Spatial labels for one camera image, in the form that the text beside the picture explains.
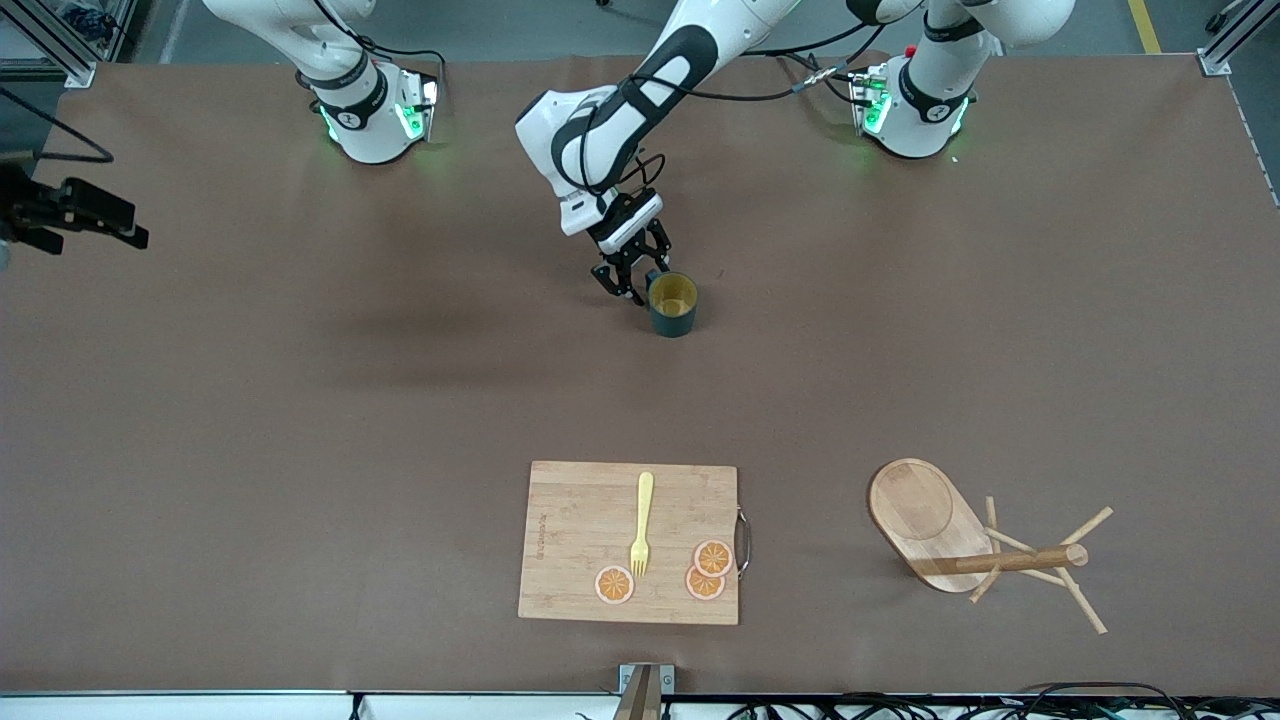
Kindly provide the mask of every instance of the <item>gray floor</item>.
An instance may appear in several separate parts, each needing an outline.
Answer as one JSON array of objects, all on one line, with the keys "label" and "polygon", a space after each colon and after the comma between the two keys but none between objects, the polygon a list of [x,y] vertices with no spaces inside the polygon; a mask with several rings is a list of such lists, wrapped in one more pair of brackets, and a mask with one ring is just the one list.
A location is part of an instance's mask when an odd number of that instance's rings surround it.
[{"label": "gray floor", "polygon": [[[640,55],[649,50],[676,0],[381,0],[371,19],[356,23],[388,46],[431,47],[452,60],[540,60],[566,55]],[[1148,1],[1167,51],[1192,51],[1207,36],[1204,20],[1220,0]],[[806,0],[782,22],[765,46],[827,37],[851,22],[840,0]],[[155,0],[133,55],[140,63],[283,63],[261,40],[215,18],[201,0]],[[876,47],[890,53],[914,42],[919,19],[890,26]],[[851,51],[860,37],[831,46]],[[1102,55],[1142,53],[1126,0],[1079,0],[1068,26],[1048,42],[1011,54]],[[1263,159],[1280,167],[1280,23],[1274,23],[1231,63],[1233,83]],[[15,83],[15,91],[52,109],[59,90],[49,83]],[[0,105],[0,151],[38,147],[45,123]]]}]

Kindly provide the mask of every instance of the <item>wooden peg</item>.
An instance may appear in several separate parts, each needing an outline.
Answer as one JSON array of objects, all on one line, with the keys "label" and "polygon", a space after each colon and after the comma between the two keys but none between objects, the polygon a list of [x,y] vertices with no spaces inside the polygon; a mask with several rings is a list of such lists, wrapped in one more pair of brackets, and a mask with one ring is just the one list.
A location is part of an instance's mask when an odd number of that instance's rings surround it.
[{"label": "wooden peg", "polygon": [[1080,610],[1084,611],[1084,616],[1089,619],[1089,624],[1093,625],[1093,630],[1100,635],[1105,635],[1107,633],[1107,626],[1102,624],[1102,619],[1093,611],[1093,606],[1089,605],[1089,601],[1084,597],[1084,592],[1080,589],[1080,585],[1075,584],[1075,580],[1071,578],[1071,574],[1066,571],[1066,568],[1055,568],[1055,570],[1057,571],[1057,577],[1066,583],[1066,592],[1071,593],[1071,597],[1075,598],[1075,603],[1080,606]]},{"label": "wooden peg", "polygon": [[[1000,524],[996,523],[996,498],[991,497],[989,495],[987,496],[987,527],[991,528],[992,530],[1000,529]],[[995,552],[1000,552],[1000,541],[992,539],[991,548]]]},{"label": "wooden peg", "polygon": [[[996,523],[996,498],[989,495],[987,496],[987,527],[997,530],[1000,529],[1000,525]],[[1000,541],[992,539],[991,548],[995,552],[1000,552]],[[992,568],[991,573],[987,573],[987,577],[982,579],[982,584],[974,588],[973,594],[969,596],[969,602],[978,602],[982,600],[982,596],[987,594],[991,585],[996,584],[996,580],[1000,579],[1001,571],[1002,568],[1000,565]]]},{"label": "wooden peg", "polygon": [[1000,530],[997,530],[995,528],[986,528],[986,532],[987,532],[987,536],[991,537],[992,539],[998,539],[998,541],[1004,542],[1005,544],[1007,544],[1010,547],[1014,547],[1016,550],[1020,550],[1023,552],[1030,552],[1030,553],[1039,552],[1034,547],[1032,547],[1032,546],[1029,546],[1029,544],[1027,544],[1024,542],[1019,542],[1019,541],[1016,541],[1016,539],[1006,536],[1005,533],[1002,533],[1002,532],[1000,532]]},{"label": "wooden peg", "polygon": [[996,580],[1000,579],[1000,573],[1001,573],[1000,565],[992,568],[991,573],[987,573],[987,577],[982,579],[982,583],[977,588],[974,588],[973,594],[969,596],[969,602],[978,602],[979,600],[982,600],[982,596],[987,594],[987,591],[991,589],[991,585],[996,584]]},{"label": "wooden peg", "polygon": [[1103,507],[1102,510],[1098,511],[1097,515],[1089,518],[1088,523],[1080,525],[1079,528],[1075,529],[1074,533],[1066,536],[1066,539],[1062,541],[1062,544],[1071,544],[1073,542],[1080,542],[1080,539],[1083,539],[1084,536],[1093,532],[1093,528],[1097,528],[1098,525],[1102,524],[1103,520],[1110,518],[1111,512],[1112,510],[1110,505]]},{"label": "wooden peg", "polygon": [[1051,585],[1057,585],[1060,588],[1066,587],[1066,583],[1064,583],[1061,578],[1056,578],[1053,575],[1050,575],[1048,573],[1041,573],[1039,570],[1019,570],[1019,573],[1021,573],[1023,575],[1030,575],[1037,580],[1044,580]]}]

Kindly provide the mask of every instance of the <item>brown table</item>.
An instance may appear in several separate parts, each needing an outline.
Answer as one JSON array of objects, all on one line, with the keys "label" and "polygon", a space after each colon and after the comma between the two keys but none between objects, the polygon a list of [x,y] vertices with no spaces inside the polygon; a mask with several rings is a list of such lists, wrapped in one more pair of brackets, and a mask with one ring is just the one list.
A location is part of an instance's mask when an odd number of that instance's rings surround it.
[{"label": "brown table", "polygon": [[[646,141],[704,292],[668,341],[511,129],[630,67],[451,67],[451,142],[388,167],[291,68],[68,94],[119,161],[42,177],[136,201],[152,247],[0,278],[0,687],[585,691],[662,660],[694,692],[1280,693],[1280,223],[1225,81],[995,60],[924,161],[826,92],[689,101]],[[915,580],[865,509],[902,456],[1029,542],[1112,505],[1076,573],[1111,633],[1029,578]],[[739,466],[741,625],[517,619],[534,459]]]}]

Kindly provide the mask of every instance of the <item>wooden pole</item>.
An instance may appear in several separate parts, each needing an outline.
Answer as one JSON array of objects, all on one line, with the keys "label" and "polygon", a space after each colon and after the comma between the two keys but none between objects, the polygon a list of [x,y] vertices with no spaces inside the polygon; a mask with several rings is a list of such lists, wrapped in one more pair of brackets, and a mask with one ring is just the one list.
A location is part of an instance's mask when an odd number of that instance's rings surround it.
[{"label": "wooden pole", "polygon": [[1089,561],[1089,553],[1080,544],[1060,544],[1036,552],[995,552],[972,557],[943,557],[933,561],[940,575],[964,575],[1004,570],[1043,570],[1046,568],[1080,566]]}]

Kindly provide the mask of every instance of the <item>black cable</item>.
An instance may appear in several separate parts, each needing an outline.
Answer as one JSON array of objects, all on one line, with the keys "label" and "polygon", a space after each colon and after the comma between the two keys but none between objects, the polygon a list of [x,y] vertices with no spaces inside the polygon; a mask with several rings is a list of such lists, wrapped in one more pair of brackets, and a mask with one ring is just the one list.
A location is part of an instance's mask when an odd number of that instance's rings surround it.
[{"label": "black cable", "polygon": [[759,702],[759,701],[750,701],[750,702],[748,702],[742,707],[739,707],[733,712],[730,712],[728,716],[724,717],[724,720],[737,720],[739,717],[742,717],[742,716],[749,716],[749,717],[754,719],[756,710],[763,710],[764,711],[764,716],[768,720],[781,720],[782,715],[780,715],[778,710],[777,710],[780,707],[785,707],[785,708],[790,710],[791,712],[795,712],[800,717],[804,717],[804,720],[814,720],[813,715],[809,715],[808,712],[805,712],[804,710],[800,710],[799,707],[796,707],[795,705],[791,705],[790,702]]},{"label": "black cable", "polygon": [[849,102],[850,105],[860,105],[860,102],[855,101],[852,97],[850,97],[850,96],[845,95],[844,92],[841,92],[840,88],[836,87],[835,85],[832,85],[829,79],[827,82],[824,82],[823,85],[826,85],[827,90],[829,90],[831,92],[833,92],[836,95],[836,97],[840,97],[840,100],[842,102]]},{"label": "black cable", "polygon": [[1248,707],[1252,707],[1254,705],[1262,705],[1271,710],[1280,710],[1280,705],[1270,700],[1260,697],[1224,696],[1224,697],[1211,697],[1207,700],[1202,700],[1196,705],[1190,706],[1190,711],[1192,714],[1213,712],[1216,715],[1225,715],[1230,717],[1233,715],[1239,715],[1240,712],[1244,712]]},{"label": "black cable", "polygon": [[872,32],[872,36],[867,38],[867,42],[863,42],[861,47],[859,47],[858,50],[855,50],[854,54],[850,55],[849,58],[845,58],[845,67],[847,68],[849,65],[852,65],[854,60],[856,60],[859,55],[861,55],[863,53],[870,50],[872,49],[872,44],[876,42],[876,38],[879,37],[879,33],[882,33],[882,32],[884,32],[884,26],[879,26],[878,28],[876,28],[876,31]]},{"label": "black cable", "polygon": [[101,145],[93,142],[92,140],[90,140],[88,137],[86,137],[84,133],[79,132],[78,129],[76,129],[76,128],[70,127],[69,124],[59,120],[58,118],[50,115],[49,113],[41,110],[40,108],[36,108],[31,102],[27,102],[26,100],[23,100],[22,97],[18,97],[13,92],[9,92],[4,87],[0,87],[0,95],[3,95],[5,97],[8,97],[9,100],[14,101],[23,110],[27,110],[28,113],[36,115],[37,118],[40,118],[42,120],[46,120],[49,123],[52,123],[58,128],[61,128],[67,135],[70,135],[76,140],[83,142],[84,145],[88,145],[90,147],[92,147],[99,154],[99,156],[95,158],[92,155],[68,155],[65,152],[44,152],[44,151],[41,151],[41,152],[36,152],[35,154],[35,158],[37,160],[64,160],[67,163],[101,163],[101,164],[114,163],[115,161],[115,155],[111,155],[111,152],[108,149],[105,149]]},{"label": "black cable", "polygon": [[822,65],[818,64],[818,59],[813,56],[813,53],[809,53],[808,58],[805,58],[804,55],[797,55],[795,53],[787,53],[786,55],[778,55],[778,56],[791,60],[792,63],[797,63],[800,67],[809,70],[810,73],[815,73],[822,69]]},{"label": "black cable", "polygon": [[1256,717],[1257,720],[1266,720],[1266,715],[1268,712],[1277,714],[1280,712],[1280,710],[1276,710],[1275,707],[1254,707],[1248,712],[1239,712],[1236,715],[1228,717],[1226,720],[1244,720],[1245,717]]},{"label": "black cable", "polygon": [[351,715],[347,720],[360,720],[360,706],[365,703],[365,693],[351,693]]},{"label": "black cable", "polygon": [[[865,705],[858,715],[845,717],[838,710],[840,705]],[[908,697],[893,697],[882,693],[846,693],[837,696],[828,702],[814,703],[822,714],[820,720],[868,720],[881,711],[888,711],[900,720],[940,720],[932,707]]]},{"label": "black cable", "polygon": [[[639,150],[639,152],[644,152],[644,147],[641,147]],[[649,177],[649,165],[652,165],[654,163],[658,163],[658,169],[653,172],[653,177]],[[637,154],[635,169],[632,169],[630,173],[627,173],[627,174],[622,176],[621,178],[618,178],[617,184],[622,184],[622,183],[627,182],[628,179],[631,179],[631,178],[634,178],[634,177],[636,177],[639,174],[640,176],[640,183],[641,183],[641,186],[643,187],[649,187],[650,184],[654,183],[654,181],[658,179],[658,176],[662,174],[662,170],[666,167],[667,167],[667,156],[663,155],[662,152],[658,152],[658,154],[655,154],[652,158],[648,158],[645,160],[641,160],[639,158],[639,154]]]},{"label": "black cable", "polygon": [[796,92],[800,92],[800,90],[804,90],[804,87],[800,87],[797,90],[796,86],[791,86],[781,92],[774,92],[772,95],[722,95],[719,92],[703,92],[700,90],[690,90],[687,87],[681,87],[671,81],[662,79],[660,77],[643,76],[639,73],[631,73],[630,76],[623,78],[622,82],[635,83],[635,81],[637,79],[643,79],[645,82],[655,82],[663,87],[669,87],[671,90],[675,90],[676,92],[681,95],[687,95],[690,97],[701,97],[704,100],[728,100],[731,102],[767,102],[769,100],[781,100],[783,97],[787,97],[788,95],[795,95]]},{"label": "black cable", "polygon": [[1007,705],[996,705],[996,706],[989,706],[989,707],[974,707],[973,710],[966,710],[966,711],[961,712],[960,715],[957,715],[956,720],[973,720],[974,717],[977,717],[979,715],[984,715],[987,712],[995,712],[997,710],[1009,710],[1009,706]]},{"label": "black cable", "polygon": [[[316,4],[316,6],[319,6],[321,10],[324,10],[324,6],[321,5],[320,0],[312,0],[312,1]],[[328,12],[325,12],[325,17],[329,17],[330,22],[333,22],[333,17],[329,15]],[[872,32],[870,37],[867,38],[867,42],[864,42],[861,45],[861,47],[858,49],[856,53],[854,53],[852,55],[850,55],[845,60],[845,65],[844,67],[851,65],[854,63],[854,60],[858,59],[859,55],[861,55],[863,53],[865,53],[867,49],[872,46],[872,42],[876,42],[876,38],[879,37],[879,33],[883,32],[883,31],[884,31],[884,26],[877,27],[876,31]],[[804,65],[806,68],[809,68],[810,64],[817,64],[817,61],[813,60],[812,58],[809,60],[805,60],[804,58],[801,58],[799,55],[795,55],[794,53],[783,53],[781,56],[786,56],[786,58],[790,58],[792,60],[796,60],[796,61],[799,61],[801,65]],[[636,90],[640,90],[639,83],[636,83],[637,79],[643,79],[645,82],[655,82],[655,83],[658,83],[658,85],[660,85],[663,87],[667,87],[667,88],[669,88],[669,90],[672,90],[675,92],[678,92],[680,95],[684,95],[684,96],[701,97],[704,100],[724,100],[724,101],[730,101],[730,102],[768,102],[768,101],[772,101],[772,100],[781,100],[783,97],[790,97],[791,95],[795,95],[797,92],[803,92],[803,91],[805,91],[805,90],[808,90],[810,87],[809,85],[805,85],[804,82],[797,82],[797,83],[792,85],[791,87],[788,87],[788,88],[786,88],[783,91],[774,92],[774,94],[771,94],[771,95],[724,95],[724,94],[719,94],[719,92],[704,92],[704,91],[700,91],[700,90],[692,90],[692,88],[689,88],[689,87],[681,87],[681,86],[678,86],[678,85],[676,85],[676,83],[673,83],[673,82],[671,82],[668,79],[663,79],[660,77],[655,77],[655,76],[650,76],[650,74],[631,73],[630,76],[622,78],[622,82],[618,83],[618,90],[621,91],[622,83],[625,83],[625,82],[630,82],[631,85],[634,85],[636,87]],[[840,95],[841,100],[850,101],[849,99],[844,97],[840,94],[840,91],[837,91],[833,86],[831,86],[829,82],[827,82],[827,86],[831,88],[832,92],[836,92],[836,95]],[[586,129],[582,131],[582,140],[580,141],[579,150],[577,150],[577,169],[579,169],[580,177],[582,178],[582,182],[581,183],[573,182],[572,179],[570,179],[568,177],[566,177],[562,173],[562,177],[564,177],[564,181],[567,183],[570,183],[571,186],[573,186],[577,190],[581,190],[584,192],[590,193],[594,197],[600,197],[602,195],[604,195],[608,191],[607,188],[605,190],[599,190],[598,187],[593,186],[590,183],[590,181],[588,181],[588,177],[586,177],[586,136],[590,135],[591,129],[595,128],[595,115],[596,115],[598,110],[599,110],[599,104],[593,105],[591,106],[591,111],[586,115]]]},{"label": "black cable", "polygon": [[334,14],[329,12],[329,8],[326,8],[325,4],[321,3],[320,0],[311,0],[311,1],[324,14],[325,19],[329,20],[329,24],[338,28],[338,31],[340,31],[343,35],[355,41],[361,50],[365,50],[372,55],[381,54],[380,56],[384,59],[388,59],[387,55],[402,55],[402,56],[431,55],[436,60],[439,60],[440,74],[442,76],[444,74],[444,67],[447,61],[444,59],[444,55],[436,53],[435,50],[396,50],[393,47],[387,47],[385,45],[379,45],[378,42],[374,41],[372,37],[369,37],[367,35],[360,35],[352,29],[348,29],[347,26],[338,22],[338,18],[335,18]]},{"label": "black cable", "polygon": [[[1018,710],[1014,710],[1014,711],[1006,714],[1005,717],[1016,716],[1019,720],[1025,720],[1027,716],[1030,715],[1032,712],[1034,712],[1036,707],[1039,706],[1039,703],[1043,702],[1044,698],[1047,696],[1050,696],[1051,693],[1055,693],[1055,692],[1059,692],[1059,691],[1065,691],[1065,689],[1075,689],[1075,688],[1139,688],[1139,689],[1144,689],[1144,691],[1147,691],[1149,693],[1153,693],[1153,694],[1158,696],[1161,700],[1164,700],[1165,703],[1169,706],[1169,708],[1172,710],[1174,712],[1176,712],[1178,716],[1181,720],[1196,720],[1196,715],[1193,712],[1189,712],[1187,710],[1187,706],[1183,702],[1175,700],[1169,693],[1166,693],[1165,691],[1162,691],[1162,689],[1160,689],[1160,688],[1157,688],[1155,685],[1148,685],[1146,683],[1115,683],[1115,682],[1053,683],[1053,684],[1046,685],[1044,689],[1042,689],[1039,693],[1037,693],[1037,696],[1034,698],[1032,698],[1032,701],[1028,702],[1027,705],[1024,705],[1021,708],[1018,708]],[[1143,701],[1151,702],[1151,698],[1143,698]]]},{"label": "black cable", "polygon": [[818,42],[810,42],[809,45],[796,45],[795,47],[778,47],[776,50],[751,50],[750,53],[742,53],[742,54],[744,55],[755,55],[755,56],[762,56],[763,55],[765,58],[778,58],[781,55],[788,55],[791,53],[804,53],[805,50],[815,50],[818,47],[826,47],[827,45],[831,45],[832,42],[840,42],[841,40],[849,37],[850,35],[854,35],[855,32],[859,32],[860,29],[863,29],[865,27],[867,27],[867,23],[858,23],[854,27],[846,29],[845,32],[841,32],[840,35],[833,35],[833,36],[828,37],[827,40],[819,40]]}]

